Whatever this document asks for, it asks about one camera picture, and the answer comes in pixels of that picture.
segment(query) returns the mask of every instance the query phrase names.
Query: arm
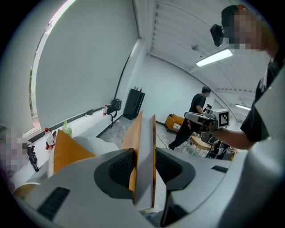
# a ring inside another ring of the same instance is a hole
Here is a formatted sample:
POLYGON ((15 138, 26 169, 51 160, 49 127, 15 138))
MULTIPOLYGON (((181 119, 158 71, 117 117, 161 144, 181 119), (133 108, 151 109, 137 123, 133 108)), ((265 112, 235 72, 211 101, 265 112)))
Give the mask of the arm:
POLYGON ((203 112, 201 106, 197 105, 197 106, 196 106, 196 109, 197 109, 197 111, 198 111, 200 114, 204 115, 204 112, 203 112))
POLYGON ((231 147, 241 150, 248 150, 255 144, 255 142, 248 139, 243 131, 231 131, 220 128, 214 133, 213 137, 218 138, 231 147))

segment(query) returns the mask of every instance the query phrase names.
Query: person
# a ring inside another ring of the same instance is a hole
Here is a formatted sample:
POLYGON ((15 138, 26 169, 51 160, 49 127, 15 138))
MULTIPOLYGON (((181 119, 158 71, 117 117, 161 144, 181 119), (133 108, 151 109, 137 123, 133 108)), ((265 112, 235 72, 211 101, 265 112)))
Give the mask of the person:
POLYGON ((250 149, 256 142, 266 139, 269 134, 255 108, 255 103, 270 87, 274 78, 278 75, 285 62, 284 49, 274 37, 270 28, 264 21, 250 13, 243 5, 232 5, 226 7, 222 13, 222 26, 224 36, 229 39, 229 44, 245 44, 246 49, 265 51, 270 62, 266 75, 260 79, 251 110, 249 111, 241 131, 234 132, 225 128, 218 129, 213 137, 236 149, 250 149))
MULTIPOLYGON (((202 88, 201 94, 196 94, 192 99, 191 107, 189 112, 200 113, 204 115, 203 106, 206 102, 206 97, 209 97, 211 93, 211 88, 204 86, 202 88)), ((181 128, 179 129, 175 140, 168 145, 168 149, 174 150, 175 147, 180 146, 183 142, 189 139, 193 134, 193 131, 198 132, 200 130, 200 125, 191 122, 192 128, 189 129, 187 119, 184 119, 181 128)))

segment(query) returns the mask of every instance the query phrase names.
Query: plastic bottle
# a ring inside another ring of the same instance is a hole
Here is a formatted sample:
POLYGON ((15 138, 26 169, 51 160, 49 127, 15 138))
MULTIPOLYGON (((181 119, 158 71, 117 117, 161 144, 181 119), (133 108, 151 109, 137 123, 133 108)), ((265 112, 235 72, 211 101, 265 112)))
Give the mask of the plastic bottle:
POLYGON ((106 112, 107 112, 107 105, 105 105, 105 107, 103 109, 103 116, 106 116, 106 112))
POLYGON ((50 146, 54 146, 53 135, 52 135, 52 133, 49 131, 49 129, 47 127, 45 128, 45 138, 46 138, 47 143, 50 146))
POLYGON ((72 129, 71 126, 67 123, 67 121, 64 121, 64 124, 62 126, 62 131, 66 134, 68 134, 70 137, 72 137, 72 129))

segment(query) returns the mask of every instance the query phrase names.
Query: table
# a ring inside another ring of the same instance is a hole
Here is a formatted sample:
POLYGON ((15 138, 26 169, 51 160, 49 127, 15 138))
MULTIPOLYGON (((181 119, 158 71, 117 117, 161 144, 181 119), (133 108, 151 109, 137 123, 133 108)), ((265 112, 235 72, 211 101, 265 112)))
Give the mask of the table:
POLYGON ((203 142, 203 141, 201 140, 201 138, 198 138, 198 137, 196 137, 196 136, 191 135, 190 141, 193 142, 194 145, 196 146, 196 148, 195 148, 195 150, 193 151, 192 155, 195 154, 195 152, 196 152, 197 149, 199 149, 199 150, 198 150, 198 152, 197 152, 196 155, 199 154, 199 151, 200 151, 200 150, 209 151, 209 150, 211 149, 211 146, 210 146, 210 145, 208 145, 207 143, 203 142))

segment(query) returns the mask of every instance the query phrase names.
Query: wooden board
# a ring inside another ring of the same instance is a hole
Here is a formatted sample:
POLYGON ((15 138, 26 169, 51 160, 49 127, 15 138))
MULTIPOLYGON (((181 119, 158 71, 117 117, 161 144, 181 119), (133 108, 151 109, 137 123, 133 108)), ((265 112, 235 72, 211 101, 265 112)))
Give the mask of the wooden board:
POLYGON ((155 186, 156 186, 156 168, 155 168, 155 149, 156 149, 156 121, 155 115, 153 115, 152 127, 153 127, 153 188, 152 188, 152 207, 155 207, 155 186))
POLYGON ((136 163, 130 175, 130 183, 129 183, 129 189, 134 192, 134 199, 135 199, 135 188, 137 181, 138 153, 139 153, 139 141, 141 137, 142 119, 143 119, 143 111, 140 112, 135 121, 129 127, 129 130, 124 135, 121 144, 121 149, 134 148, 135 151, 136 163))

